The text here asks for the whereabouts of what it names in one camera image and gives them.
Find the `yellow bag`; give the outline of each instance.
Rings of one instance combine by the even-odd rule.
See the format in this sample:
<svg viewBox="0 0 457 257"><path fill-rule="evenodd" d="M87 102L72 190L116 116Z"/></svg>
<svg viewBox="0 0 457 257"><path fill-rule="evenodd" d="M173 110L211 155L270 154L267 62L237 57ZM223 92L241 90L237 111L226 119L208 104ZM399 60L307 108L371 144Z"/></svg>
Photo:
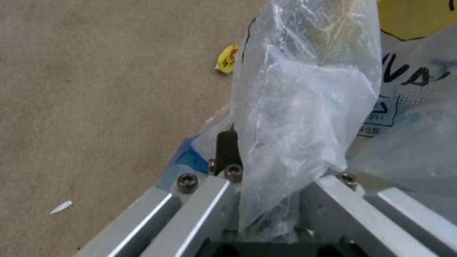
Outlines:
<svg viewBox="0 0 457 257"><path fill-rule="evenodd" d="M426 37L457 23L457 0L379 0L381 29L401 40Z"/></svg>

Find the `black plastic part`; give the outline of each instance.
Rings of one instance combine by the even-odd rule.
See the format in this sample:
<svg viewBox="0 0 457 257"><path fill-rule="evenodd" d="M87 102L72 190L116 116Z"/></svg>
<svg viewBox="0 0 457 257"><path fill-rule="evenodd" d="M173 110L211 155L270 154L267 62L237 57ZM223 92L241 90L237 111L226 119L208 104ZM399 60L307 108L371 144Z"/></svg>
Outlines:
<svg viewBox="0 0 457 257"><path fill-rule="evenodd" d="M243 167L238 151L238 134L233 126L230 130L218 134L215 175L217 176L225 167L231 164L238 164Z"/></svg>
<svg viewBox="0 0 457 257"><path fill-rule="evenodd" d="M206 241L196 257L367 257L356 244Z"/></svg>

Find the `clear plastic bag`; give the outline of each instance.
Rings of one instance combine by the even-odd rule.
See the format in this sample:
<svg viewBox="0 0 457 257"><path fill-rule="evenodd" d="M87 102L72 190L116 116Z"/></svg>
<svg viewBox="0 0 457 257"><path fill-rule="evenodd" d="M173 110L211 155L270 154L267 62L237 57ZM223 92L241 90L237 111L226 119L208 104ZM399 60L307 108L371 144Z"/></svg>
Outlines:
<svg viewBox="0 0 457 257"><path fill-rule="evenodd" d="M193 142L213 157L217 134L234 123L244 165L240 231L259 221L286 234L298 205L291 195L329 167L346 168L379 94L379 33L375 0L272 0L252 21L226 115Z"/></svg>

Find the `yellow wrapper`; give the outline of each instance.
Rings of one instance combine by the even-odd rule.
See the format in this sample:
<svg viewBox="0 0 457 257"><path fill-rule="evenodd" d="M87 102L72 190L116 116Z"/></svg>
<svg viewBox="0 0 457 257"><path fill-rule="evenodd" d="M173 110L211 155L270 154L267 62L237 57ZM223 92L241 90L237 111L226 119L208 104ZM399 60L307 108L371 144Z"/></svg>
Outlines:
<svg viewBox="0 0 457 257"><path fill-rule="evenodd" d="M225 74L232 73L238 49L239 46L235 44L224 49L218 57L218 64L216 64L216 69Z"/></svg>

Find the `floor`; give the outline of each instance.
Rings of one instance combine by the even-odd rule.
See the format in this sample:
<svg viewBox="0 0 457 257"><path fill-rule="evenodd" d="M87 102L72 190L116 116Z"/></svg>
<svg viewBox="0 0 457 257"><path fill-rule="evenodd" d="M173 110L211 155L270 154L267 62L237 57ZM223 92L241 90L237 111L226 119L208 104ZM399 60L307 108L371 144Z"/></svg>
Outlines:
<svg viewBox="0 0 457 257"><path fill-rule="evenodd" d="M0 2L1 255L71 256L153 186L265 1Z"/></svg>

